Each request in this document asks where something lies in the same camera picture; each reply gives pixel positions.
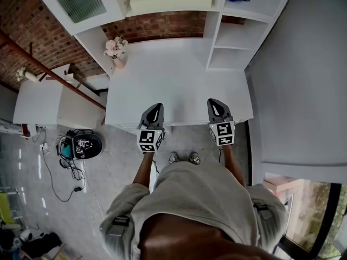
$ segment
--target gray floor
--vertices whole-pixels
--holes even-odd
[[[66,130],[47,130],[47,142],[52,142]],[[114,197],[125,185],[132,183],[143,155],[137,148],[135,135],[112,126],[100,126],[97,132],[104,137],[104,151],[85,161],[88,185],[95,195],[86,187],[81,192],[73,193],[69,202],[62,203],[54,196],[49,172],[43,156],[39,154],[43,134],[37,143],[18,135],[0,134],[0,183],[21,191],[28,225],[35,226],[38,223],[45,232],[56,232],[63,242],[81,253],[84,259],[111,259],[100,242],[98,226],[102,215],[95,197],[105,214]],[[183,159],[188,158],[191,151],[196,151],[202,161],[209,157],[218,160],[219,155],[207,126],[175,127],[172,134],[166,135],[160,152],[155,155],[159,170],[167,165],[172,151],[176,151]],[[236,125],[234,152],[247,180],[247,140],[242,123]],[[67,199],[74,187],[82,186],[82,182],[72,179],[70,171],[59,165],[55,149],[46,156],[46,161],[53,174],[54,188],[62,199]]]

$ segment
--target white flower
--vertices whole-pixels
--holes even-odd
[[[115,46],[116,46],[116,43],[113,40],[109,40],[106,42],[106,49],[107,50],[111,50],[111,49],[115,48]]]
[[[24,75],[25,75],[25,67],[19,68],[16,72],[17,81],[19,82],[21,79],[23,79]]]
[[[117,36],[114,38],[114,40],[109,40],[106,42],[106,50],[104,51],[104,55],[108,55],[115,59],[125,53],[124,48],[127,44],[128,41]]]

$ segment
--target window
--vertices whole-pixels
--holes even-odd
[[[264,184],[286,205],[287,231],[274,254],[281,259],[339,255],[333,244],[347,206],[347,187],[272,175]]]

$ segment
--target wall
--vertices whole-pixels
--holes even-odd
[[[0,119],[13,122],[17,95],[12,90],[0,85]]]
[[[203,37],[205,11],[169,11],[127,17],[102,27],[108,38],[124,36],[130,43],[175,37]]]
[[[33,42],[33,57],[48,68],[71,63],[71,71],[79,77],[104,73],[41,0],[0,0],[0,16],[0,28],[26,51]],[[19,89],[15,73],[21,66],[34,74],[41,73],[8,47],[0,49],[0,81]]]
[[[347,183],[347,0],[291,0],[249,67],[253,170]]]

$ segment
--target glass window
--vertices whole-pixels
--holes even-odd
[[[330,184],[299,180],[292,191],[286,237],[304,250],[310,251],[322,225]]]
[[[267,174],[264,185],[290,213],[286,237],[310,252],[319,233],[330,193],[330,183]]]
[[[274,253],[274,255],[283,260],[293,260],[287,253],[285,253],[280,248],[276,248],[276,252]]]
[[[318,255],[320,258],[327,259],[330,257],[341,255],[341,253],[337,250],[337,248],[334,245],[334,240],[341,226],[346,209],[347,209],[347,185],[342,185],[334,220],[330,227],[328,236],[325,239],[323,247],[320,250]]]

